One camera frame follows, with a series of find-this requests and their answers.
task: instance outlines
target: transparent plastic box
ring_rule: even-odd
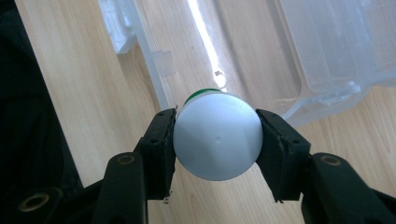
[[[216,88],[291,125],[396,85],[395,0],[99,0],[115,51],[136,41],[161,108]]]

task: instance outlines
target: white bottle cap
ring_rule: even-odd
[[[244,173],[262,150],[262,124],[243,100],[222,91],[192,96],[177,117],[174,148],[181,164],[207,180]]]

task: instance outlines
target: wooden table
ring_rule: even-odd
[[[17,0],[84,186],[132,151],[160,111],[138,46],[114,53],[96,0]],[[396,89],[374,87],[352,109],[301,126],[312,152],[347,159],[372,188],[396,196]],[[274,203],[257,165],[208,182],[177,162],[169,204],[149,202],[150,223],[301,223],[300,202]]]

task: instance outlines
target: wooden surface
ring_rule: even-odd
[[[134,149],[160,110],[140,49],[114,54],[96,0],[16,2],[80,177],[90,185],[110,157]],[[187,94],[180,92],[175,97]],[[396,89],[374,87],[354,108],[298,131],[312,152],[347,159],[369,186],[396,196],[395,98]],[[169,204],[149,202],[150,223],[303,222],[299,202],[274,203],[257,165],[209,182],[177,162],[172,190]]]

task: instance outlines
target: clear plastic container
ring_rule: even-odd
[[[137,39],[162,109],[216,88],[296,126],[396,84],[394,0],[99,3]]]

